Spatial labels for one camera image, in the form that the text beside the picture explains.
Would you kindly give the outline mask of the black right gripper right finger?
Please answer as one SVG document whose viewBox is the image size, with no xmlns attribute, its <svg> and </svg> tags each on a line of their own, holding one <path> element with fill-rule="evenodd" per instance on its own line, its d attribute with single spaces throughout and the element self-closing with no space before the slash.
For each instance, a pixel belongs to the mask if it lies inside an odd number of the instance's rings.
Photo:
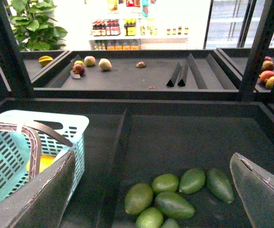
<svg viewBox="0 0 274 228">
<path fill-rule="evenodd" d="M 252 227 L 274 228 L 274 175 L 239 153 L 230 171 Z"/>
</svg>

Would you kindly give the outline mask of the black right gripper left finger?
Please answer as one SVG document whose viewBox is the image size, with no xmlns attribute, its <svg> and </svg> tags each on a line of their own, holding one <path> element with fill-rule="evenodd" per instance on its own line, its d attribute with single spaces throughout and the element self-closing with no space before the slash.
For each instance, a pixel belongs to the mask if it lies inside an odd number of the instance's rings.
<svg viewBox="0 0 274 228">
<path fill-rule="evenodd" d="M 75 173 L 68 152 L 0 202 L 0 228 L 57 228 L 67 206 Z"/>
</svg>

